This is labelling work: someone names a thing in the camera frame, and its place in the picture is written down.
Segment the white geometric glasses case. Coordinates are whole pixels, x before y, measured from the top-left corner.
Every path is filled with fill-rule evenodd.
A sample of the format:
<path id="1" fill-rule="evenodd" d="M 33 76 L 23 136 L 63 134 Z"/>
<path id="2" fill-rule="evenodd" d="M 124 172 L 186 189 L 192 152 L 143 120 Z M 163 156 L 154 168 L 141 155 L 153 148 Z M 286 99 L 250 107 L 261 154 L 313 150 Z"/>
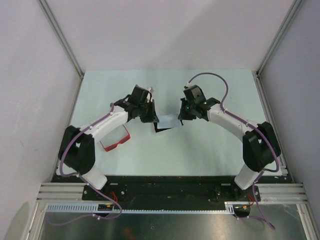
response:
<path id="1" fill-rule="evenodd" d="M 179 120 L 179 125 L 178 125 L 178 126 L 176 126 L 176 127 L 170 127 L 170 128 L 158 128 L 158 123 L 157 123 L 157 122 L 155 122 L 155 123 L 153 124 L 155 133 L 160 133 L 160 132 L 168 131 L 168 130 L 171 130 L 171 129 L 174 129 L 174 128 L 182 127 L 183 125 L 184 125 L 184 123 L 183 123 L 181 120 Z"/>

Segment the blue cleaning cloth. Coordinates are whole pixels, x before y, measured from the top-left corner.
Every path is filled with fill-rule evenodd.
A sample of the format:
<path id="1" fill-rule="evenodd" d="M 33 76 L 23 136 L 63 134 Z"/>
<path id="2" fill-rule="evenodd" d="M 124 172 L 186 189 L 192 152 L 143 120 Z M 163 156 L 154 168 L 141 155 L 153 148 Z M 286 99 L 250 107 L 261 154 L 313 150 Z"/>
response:
<path id="1" fill-rule="evenodd" d="M 182 122 L 178 119 L 178 113 L 172 113 L 167 115 L 161 115 L 158 117 L 159 122 L 157 128 L 162 129 L 174 129 L 182 126 Z"/>

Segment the red sunglasses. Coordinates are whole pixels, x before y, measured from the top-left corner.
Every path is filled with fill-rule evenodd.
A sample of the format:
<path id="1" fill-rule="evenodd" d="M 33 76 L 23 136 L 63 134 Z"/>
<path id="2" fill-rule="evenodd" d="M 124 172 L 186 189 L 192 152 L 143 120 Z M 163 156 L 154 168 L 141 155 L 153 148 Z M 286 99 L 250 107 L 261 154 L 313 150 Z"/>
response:
<path id="1" fill-rule="evenodd" d="M 123 124 L 109 134 L 104 136 L 99 142 L 106 152 L 116 149 L 118 146 L 125 144 L 131 139 L 131 135 L 127 127 Z"/>

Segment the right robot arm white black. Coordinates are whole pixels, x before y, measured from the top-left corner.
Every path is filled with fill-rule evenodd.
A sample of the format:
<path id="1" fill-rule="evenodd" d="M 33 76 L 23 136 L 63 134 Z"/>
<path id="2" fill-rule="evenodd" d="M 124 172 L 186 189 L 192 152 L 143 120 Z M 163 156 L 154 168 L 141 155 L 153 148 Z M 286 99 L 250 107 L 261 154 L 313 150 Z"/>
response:
<path id="1" fill-rule="evenodd" d="M 266 166 L 275 162 L 277 172 L 280 168 L 278 157 L 281 148 L 273 126 L 265 121 L 256 123 L 240 118 L 223 110 L 221 102 L 213 97 L 206 98 L 198 85 L 188 83 L 183 90 L 179 120 L 192 121 L 203 119 L 224 128 L 242 142 L 242 158 L 244 161 L 234 183 L 230 188 L 231 196 L 242 201 L 249 194 L 249 187 L 265 172 Z"/>

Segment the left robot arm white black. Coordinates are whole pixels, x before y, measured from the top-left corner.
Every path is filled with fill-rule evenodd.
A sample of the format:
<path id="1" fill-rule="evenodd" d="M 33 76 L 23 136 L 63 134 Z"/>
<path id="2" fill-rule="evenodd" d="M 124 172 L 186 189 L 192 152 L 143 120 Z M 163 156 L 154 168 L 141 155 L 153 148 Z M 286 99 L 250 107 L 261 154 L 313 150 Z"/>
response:
<path id="1" fill-rule="evenodd" d="M 113 130 L 140 118 L 142 123 L 158 123 L 153 88 L 136 85 L 132 93 L 110 104 L 109 112 L 82 127 L 68 126 L 64 130 L 58 152 L 61 176 L 76 176 L 93 187 L 93 194 L 100 200 L 110 196 L 107 177 L 96 166 L 96 144 Z"/>

